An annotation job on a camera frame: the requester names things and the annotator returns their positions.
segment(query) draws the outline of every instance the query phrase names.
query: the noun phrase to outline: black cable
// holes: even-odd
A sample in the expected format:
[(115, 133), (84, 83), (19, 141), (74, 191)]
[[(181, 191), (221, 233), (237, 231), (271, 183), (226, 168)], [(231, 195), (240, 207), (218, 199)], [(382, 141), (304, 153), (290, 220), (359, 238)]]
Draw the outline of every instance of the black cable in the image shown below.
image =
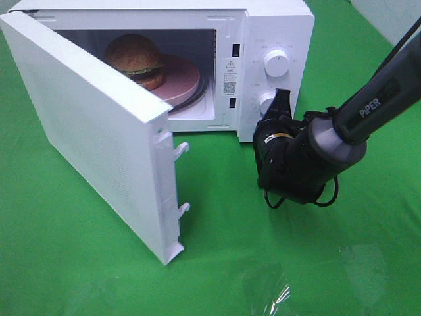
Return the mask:
[[(404, 46), (404, 44), (406, 44), (406, 42), (409, 40), (409, 38), (415, 33), (415, 31), (417, 31), (417, 29), (421, 26), (421, 17), (410, 27), (410, 29), (408, 30), (408, 32), (405, 33), (405, 35), (399, 40), (399, 42), (396, 44), (396, 46), (390, 51), (390, 53), (386, 56), (386, 58), (382, 61), (382, 63), (380, 64), (380, 66), (377, 68), (377, 70), (375, 71), (375, 73), (373, 74), (373, 76), (371, 78), (373, 78), (375, 75), (377, 75), (377, 73), (379, 73), (379, 71), (381, 71), (381, 69), (384, 68), (385, 65), (388, 64), (388, 62), (390, 62), (394, 56), (396, 56), (396, 54), (401, 50), (401, 48)], [(357, 92), (355, 92), (347, 101), (345, 101), (337, 110), (338, 112), (340, 110), (342, 110), (342, 108), (344, 108), (344, 106), (346, 104), (348, 104), (348, 102), (350, 102), (350, 100), (352, 100), (352, 98), (354, 98), (354, 96), (356, 96), (362, 89), (363, 87), (361, 87)]]
[(413, 33), (415, 33), (415, 31), (417, 31), (417, 29), (420, 26), (421, 26), (421, 17), (414, 23), (414, 25), (412, 25), (410, 27), (410, 29), (408, 30), (408, 32), (406, 32), (405, 35), (399, 40), (398, 44), (396, 44), (396, 46), (391, 50), (391, 52), (389, 53), (389, 55), (380, 64), (379, 68), (377, 68), (377, 70), (374, 73), (373, 77), (375, 75), (377, 75), (377, 73), (379, 71), (381, 71), (381, 69), (383, 69), (383, 67), (385, 65), (387, 65), (388, 62), (390, 62), (392, 60), (392, 58), (394, 58), (394, 56), (401, 50), (401, 48), (404, 46), (404, 44), (406, 44), (406, 42), (409, 40), (409, 38), (413, 35)]
[(334, 201), (336, 201), (337, 195), (339, 193), (339, 181), (337, 179), (337, 176), (334, 178), (334, 182), (335, 182), (335, 192), (334, 192), (334, 196), (332, 196), (330, 201), (326, 202), (326, 203), (313, 202), (313, 204), (315, 204), (317, 206), (320, 206), (320, 207), (327, 207), (329, 205), (332, 205), (334, 203)]
[(264, 200), (266, 201), (266, 204), (271, 208), (271, 209), (277, 209), (279, 208), (279, 206), (281, 206), (281, 204), (285, 201), (284, 197), (281, 197), (280, 200), (277, 202), (277, 204), (272, 205), (269, 201), (268, 198), (268, 190), (264, 191)]
[(302, 123), (304, 126), (310, 124), (311, 120), (314, 117), (328, 117), (328, 118), (334, 118), (337, 112), (337, 109), (335, 107), (326, 107), (327, 112), (320, 112), (320, 111), (306, 111), (304, 113), (304, 120)]

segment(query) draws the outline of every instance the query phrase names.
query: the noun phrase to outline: open microwave door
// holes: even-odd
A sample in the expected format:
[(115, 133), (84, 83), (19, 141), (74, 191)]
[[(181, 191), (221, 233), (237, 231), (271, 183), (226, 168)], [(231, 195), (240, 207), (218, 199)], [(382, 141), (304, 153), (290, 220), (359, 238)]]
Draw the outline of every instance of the open microwave door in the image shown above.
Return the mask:
[(171, 106), (22, 12), (1, 28), (49, 141), (167, 264), (183, 246)]

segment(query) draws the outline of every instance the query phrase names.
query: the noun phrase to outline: green surface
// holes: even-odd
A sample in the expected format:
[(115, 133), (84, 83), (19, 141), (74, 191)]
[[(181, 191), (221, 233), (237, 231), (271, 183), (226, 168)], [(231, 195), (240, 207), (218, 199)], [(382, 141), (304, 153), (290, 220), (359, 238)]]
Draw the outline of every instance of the green surface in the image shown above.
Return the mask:
[[(297, 117), (340, 105), (391, 49), (347, 1), (307, 2)], [(1, 36), (0, 315), (419, 315), (419, 105), (372, 135), (327, 209), (269, 210), (251, 145), (176, 134), (191, 211), (165, 267), (49, 145)]]

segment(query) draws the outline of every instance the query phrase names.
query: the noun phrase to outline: white knob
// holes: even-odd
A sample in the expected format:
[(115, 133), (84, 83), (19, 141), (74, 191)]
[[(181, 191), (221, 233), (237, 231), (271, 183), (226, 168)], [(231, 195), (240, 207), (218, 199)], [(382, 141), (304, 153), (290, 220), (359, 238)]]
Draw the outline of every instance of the white knob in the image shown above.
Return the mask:
[(289, 57), (283, 49), (275, 49), (264, 56), (264, 69), (271, 77), (283, 76), (289, 69)]
[(262, 95), (259, 99), (259, 110), (261, 115), (264, 115), (268, 110), (269, 106), (272, 104), (275, 98), (275, 94), (273, 92), (267, 92)]

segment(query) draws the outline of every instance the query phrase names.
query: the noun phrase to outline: white microwave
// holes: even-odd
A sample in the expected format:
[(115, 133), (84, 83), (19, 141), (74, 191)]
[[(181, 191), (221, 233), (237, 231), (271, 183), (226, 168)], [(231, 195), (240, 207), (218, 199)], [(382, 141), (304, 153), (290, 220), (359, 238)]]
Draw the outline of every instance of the white microwave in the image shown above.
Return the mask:
[[(293, 113), (314, 17), (302, 0), (23, 0), (0, 23), (51, 144), (167, 264), (189, 209), (174, 168), (188, 144), (174, 149), (172, 132), (250, 142), (276, 88), (291, 90)], [(124, 34), (193, 65), (180, 104), (103, 61)]]

